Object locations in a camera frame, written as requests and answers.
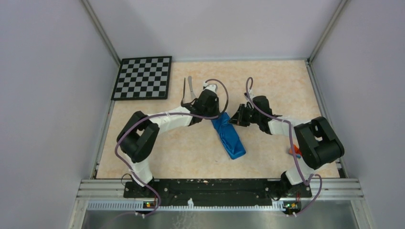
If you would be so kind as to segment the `dark metal fork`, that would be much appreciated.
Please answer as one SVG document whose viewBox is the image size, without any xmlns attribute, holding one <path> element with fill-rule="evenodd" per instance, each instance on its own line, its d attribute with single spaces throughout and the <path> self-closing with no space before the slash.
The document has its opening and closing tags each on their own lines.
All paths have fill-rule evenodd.
<svg viewBox="0 0 405 229">
<path fill-rule="evenodd" d="M 186 78 L 183 79 L 183 89 L 182 89 L 182 98 L 181 98 L 181 106 L 186 107 L 187 103 L 184 101 L 185 98 L 185 88 L 186 88 Z"/>
</svg>

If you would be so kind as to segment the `blue cloth napkin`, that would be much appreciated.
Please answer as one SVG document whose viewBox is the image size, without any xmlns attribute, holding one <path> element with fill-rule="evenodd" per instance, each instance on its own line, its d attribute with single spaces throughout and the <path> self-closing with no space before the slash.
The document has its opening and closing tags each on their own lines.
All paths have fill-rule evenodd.
<svg viewBox="0 0 405 229">
<path fill-rule="evenodd" d="M 244 156 L 246 154 L 246 150 L 238 133 L 233 125 L 229 123 L 229 121 L 230 116 L 227 112 L 225 112 L 219 118 L 214 119 L 211 122 L 226 153 L 232 160 L 235 160 Z"/>
</svg>

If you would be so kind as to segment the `silver table knife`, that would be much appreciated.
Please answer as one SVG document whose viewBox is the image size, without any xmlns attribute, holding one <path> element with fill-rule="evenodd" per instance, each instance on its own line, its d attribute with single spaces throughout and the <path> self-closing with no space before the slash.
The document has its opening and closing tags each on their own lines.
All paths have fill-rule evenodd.
<svg viewBox="0 0 405 229">
<path fill-rule="evenodd" d="M 193 86 L 192 86 L 192 76 L 188 76 L 187 80 L 188 80 L 191 99 L 194 100 L 194 99 L 196 99 L 196 95 L 194 93 Z"/>
</svg>

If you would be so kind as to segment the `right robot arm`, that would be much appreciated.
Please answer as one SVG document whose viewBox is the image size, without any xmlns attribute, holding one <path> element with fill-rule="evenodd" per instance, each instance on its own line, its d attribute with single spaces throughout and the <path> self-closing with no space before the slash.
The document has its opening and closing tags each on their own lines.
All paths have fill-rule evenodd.
<svg viewBox="0 0 405 229">
<path fill-rule="evenodd" d="M 266 134 L 297 140 L 301 158 L 281 174 L 279 184 L 271 191 L 279 197 L 294 196 L 300 187 L 307 186 L 321 167 L 344 155 L 344 147 L 325 117 L 298 120 L 273 114 L 265 96 L 256 96 L 246 104 L 240 104 L 229 122 L 243 127 L 256 124 Z"/>
</svg>

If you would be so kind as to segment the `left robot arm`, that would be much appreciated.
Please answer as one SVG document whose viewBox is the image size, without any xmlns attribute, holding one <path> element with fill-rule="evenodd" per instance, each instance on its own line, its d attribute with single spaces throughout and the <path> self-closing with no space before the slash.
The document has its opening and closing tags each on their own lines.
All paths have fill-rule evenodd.
<svg viewBox="0 0 405 229">
<path fill-rule="evenodd" d="M 136 182 L 135 191 L 141 197 L 148 197 L 153 192 L 148 157 L 158 135 L 197 124 L 203 119 L 217 118 L 220 111 L 216 91 L 216 85 L 210 84 L 190 103 L 182 103 L 175 109 L 157 114 L 137 111 L 128 120 L 117 137 L 117 150 L 124 153 L 123 161 L 129 167 Z"/>
</svg>

